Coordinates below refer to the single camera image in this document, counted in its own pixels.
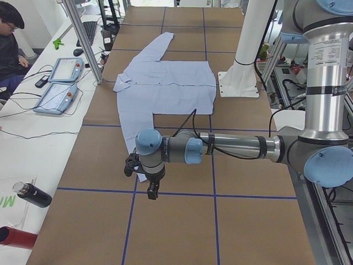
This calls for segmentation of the light blue striped shirt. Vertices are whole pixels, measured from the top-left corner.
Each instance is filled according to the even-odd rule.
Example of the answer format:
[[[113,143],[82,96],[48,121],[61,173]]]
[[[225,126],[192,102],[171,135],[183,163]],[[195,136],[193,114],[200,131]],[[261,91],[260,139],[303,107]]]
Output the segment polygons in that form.
[[[216,80],[208,62],[161,59],[173,37],[170,32],[156,37],[117,76],[113,90],[128,152],[138,133],[154,127],[154,114],[213,112]]]

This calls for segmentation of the black bottle with clear cap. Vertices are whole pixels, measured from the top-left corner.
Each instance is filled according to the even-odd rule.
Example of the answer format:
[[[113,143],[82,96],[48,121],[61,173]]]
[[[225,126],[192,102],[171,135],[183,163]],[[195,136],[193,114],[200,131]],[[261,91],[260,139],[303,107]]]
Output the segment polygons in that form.
[[[51,204],[52,197],[31,183],[16,182],[13,191],[18,197],[40,207],[45,208]]]

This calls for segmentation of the white side table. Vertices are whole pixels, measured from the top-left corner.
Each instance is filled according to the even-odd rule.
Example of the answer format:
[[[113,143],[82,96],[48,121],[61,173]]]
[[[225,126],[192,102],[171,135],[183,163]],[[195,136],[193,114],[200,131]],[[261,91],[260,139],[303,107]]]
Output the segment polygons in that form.
[[[29,78],[19,85],[15,95],[1,110],[1,178],[34,180],[43,191],[54,195],[68,161],[83,118],[93,98],[97,82],[90,69],[84,69],[78,82],[78,94],[61,115],[45,115],[32,110],[45,88],[35,82],[51,70],[60,57],[71,57],[77,36],[66,18],[54,38],[64,45],[45,47]]]

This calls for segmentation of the lower blue teach pendant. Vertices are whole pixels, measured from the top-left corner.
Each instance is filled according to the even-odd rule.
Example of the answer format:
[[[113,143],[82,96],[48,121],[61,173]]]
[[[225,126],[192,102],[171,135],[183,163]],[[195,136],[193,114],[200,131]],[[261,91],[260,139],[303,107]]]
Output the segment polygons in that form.
[[[76,84],[52,82],[33,107],[33,111],[61,115],[74,100],[77,90]]]

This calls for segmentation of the blue teach pendant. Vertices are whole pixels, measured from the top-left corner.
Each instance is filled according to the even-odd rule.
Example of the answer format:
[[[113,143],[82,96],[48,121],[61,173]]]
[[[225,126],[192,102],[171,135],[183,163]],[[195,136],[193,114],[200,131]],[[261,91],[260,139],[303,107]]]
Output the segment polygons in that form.
[[[61,115],[74,100],[77,90],[76,84],[52,82],[33,107],[33,111]]]
[[[49,82],[72,83],[78,79],[84,68],[81,57],[58,58],[48,78]]]

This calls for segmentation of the white central pillar with base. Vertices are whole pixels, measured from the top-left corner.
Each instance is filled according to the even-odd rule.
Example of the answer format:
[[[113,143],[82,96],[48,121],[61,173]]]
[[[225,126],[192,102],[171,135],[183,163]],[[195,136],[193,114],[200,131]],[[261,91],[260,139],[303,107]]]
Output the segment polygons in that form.
[[[254,66],[276,5],[276,0],[249,1],[234,63],[228,71],[218,73],[221,97],[259,96]]]

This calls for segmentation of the red cylinder bottle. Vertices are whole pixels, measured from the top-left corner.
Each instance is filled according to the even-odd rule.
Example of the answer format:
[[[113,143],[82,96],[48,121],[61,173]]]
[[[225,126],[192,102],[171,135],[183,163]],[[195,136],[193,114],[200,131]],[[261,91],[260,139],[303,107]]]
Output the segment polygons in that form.
[[[1,227],[1,245],[32,250],[38,235],[13,227]]]

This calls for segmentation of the upper blue teach pendant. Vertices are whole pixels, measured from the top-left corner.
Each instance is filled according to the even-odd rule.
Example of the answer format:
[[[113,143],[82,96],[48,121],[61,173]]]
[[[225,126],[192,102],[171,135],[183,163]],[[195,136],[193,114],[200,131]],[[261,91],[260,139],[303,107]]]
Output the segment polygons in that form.
[[[49,82],[72,83],[78,79],[84,68],[81,57],[58,58],[48,78]]]

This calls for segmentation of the black mobile phone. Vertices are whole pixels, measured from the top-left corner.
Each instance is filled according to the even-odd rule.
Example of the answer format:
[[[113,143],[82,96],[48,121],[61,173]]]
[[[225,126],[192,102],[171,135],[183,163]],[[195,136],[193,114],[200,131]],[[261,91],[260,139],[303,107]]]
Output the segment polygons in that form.
[[[42,88],[45,84],[47,84],[48,79],[49,79],[49,76],[48,75],[44,75],[34,84],[34,86],[36,88]]]

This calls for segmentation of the black computer mouse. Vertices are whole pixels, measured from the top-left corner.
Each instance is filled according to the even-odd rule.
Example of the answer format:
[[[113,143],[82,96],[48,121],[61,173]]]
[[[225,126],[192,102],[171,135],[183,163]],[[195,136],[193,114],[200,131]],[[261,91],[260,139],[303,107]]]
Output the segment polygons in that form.
[[[73,50],[73,56],[75,56],[75,57],[80,56],[82,53],[84,53],[83,49],[74,49]]]

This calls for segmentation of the black keyboard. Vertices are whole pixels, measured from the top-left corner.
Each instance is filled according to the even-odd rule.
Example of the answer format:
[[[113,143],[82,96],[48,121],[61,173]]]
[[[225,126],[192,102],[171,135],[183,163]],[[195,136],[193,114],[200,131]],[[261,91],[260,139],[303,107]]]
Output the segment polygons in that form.
[[[97,30],[97,22],[96,21],[88,21],[82,23],[85,33],[88,37],[90,45],[93,45],[95,33]]]

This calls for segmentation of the green plastic clip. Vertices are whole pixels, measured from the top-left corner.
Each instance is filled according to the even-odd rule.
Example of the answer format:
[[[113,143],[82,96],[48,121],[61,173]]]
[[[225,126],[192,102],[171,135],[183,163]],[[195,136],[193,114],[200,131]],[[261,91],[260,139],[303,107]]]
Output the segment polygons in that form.
[[[64,43],[60,38],[57,38],[56,40],[53,41],[53,45],[55,50],[58,50],[60,46],[64,46]]]

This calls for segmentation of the seated person in black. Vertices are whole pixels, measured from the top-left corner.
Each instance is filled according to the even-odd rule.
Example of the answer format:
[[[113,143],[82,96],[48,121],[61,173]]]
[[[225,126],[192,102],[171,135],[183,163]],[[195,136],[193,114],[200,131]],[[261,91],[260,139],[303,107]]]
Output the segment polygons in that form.
[[[18,10],[11,4],[1,2],[1,99],[7,100],[30,69],[30,63],[19,54],[14,36],[16,29],[24,29],[24,21]]]

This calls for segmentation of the aluminium frame post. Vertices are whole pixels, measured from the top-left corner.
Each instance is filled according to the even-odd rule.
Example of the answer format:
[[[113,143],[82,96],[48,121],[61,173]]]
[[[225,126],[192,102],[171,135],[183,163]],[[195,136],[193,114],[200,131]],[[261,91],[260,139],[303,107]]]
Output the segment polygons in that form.
[[[72,1],[72,0],[63,0],[62,3],[68,13],[68,16],[71,20],[73,27],[74,27],[77,38],[78,38],[78,40],[81,44],[81,47],[84,51],[85,57],[90,65],[90,69],[95,77],[95,80],[96,80],[97,84],[101,84],[103,81],[101,70],[98,66],[96,59],[95,59],[94,52],[91,48],[91,44],[89,42],[87,34],[86,34],[84,27],[82,25],[82,21],[81,21],[79,14],[78,14],[76,5],[75,5],[74,1]]]

